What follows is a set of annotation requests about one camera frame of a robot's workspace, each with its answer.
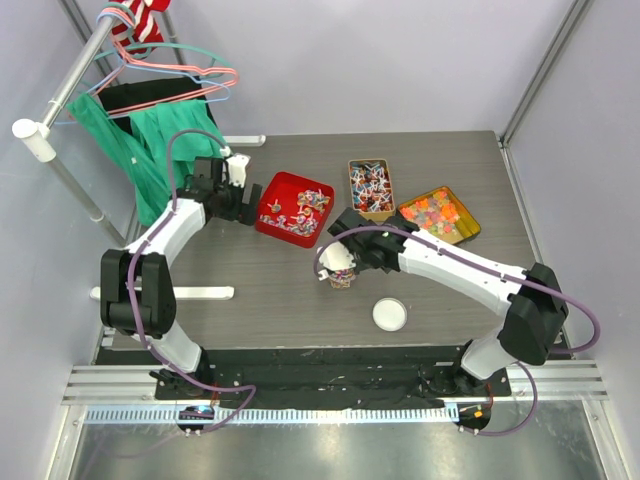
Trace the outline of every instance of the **orange tray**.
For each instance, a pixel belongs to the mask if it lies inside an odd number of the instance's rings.
[[[481,231],[467,207],[446,186],[398,205],[398,212],[451,245],[471,240]]]

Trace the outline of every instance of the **red tray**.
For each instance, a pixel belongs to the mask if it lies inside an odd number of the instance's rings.
[[[329,204],[325,207],[322,214],[314,210],[315,218],[318,219],[318,227],[309,237],[289,232],[283,228],[260,221],[262,215],[269,215],[275,218],[278,215],[286,215],[287,217],[298,213],[298,193],[305,190],[321,190],[324,195],[330,198]],[[320,232],[324,228],[324,224],[329,218],[335,192],[329,185],[318,183],[305,177],[300,177],[289,172],[278,172],[271,180],[271,183],[264,192],[260,203],[258,204],[258,221],[256,222],[256,230],[272,237],[279,238],[285,242],[293,243],[304,248],[311,248],[318,241]],[[282,206],[278,213],[272,213],[269,204],[273,205],[278,200],[278,204]]]

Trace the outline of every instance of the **led light strip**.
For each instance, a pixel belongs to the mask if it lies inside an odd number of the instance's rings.
[[[85,425],[175,424],[202,425],[209,421],[179,420],[186,405],[96,405],[89,407]],[[215,421],[228,416],[233,409],[216,408]],[[458,420],[458,405],[446,403],[444,408],[414,410],[258,410],[241,411],[229,425],[300,425],[346,423],[451,423]]]

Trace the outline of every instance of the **white lid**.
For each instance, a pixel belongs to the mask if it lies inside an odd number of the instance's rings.
[[[387,332],[395,332],[407,323],[407,309],[400,300],[383,298],[373,307],[373,321]]]

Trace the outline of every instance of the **white plastic clip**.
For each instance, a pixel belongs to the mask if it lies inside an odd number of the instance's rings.
[[[50,162],[56,158],[56,151],[47,141],[49,129],[28,118],[17,120],[11,128],[13,135],[22,140],[33,155],[42,163]]]

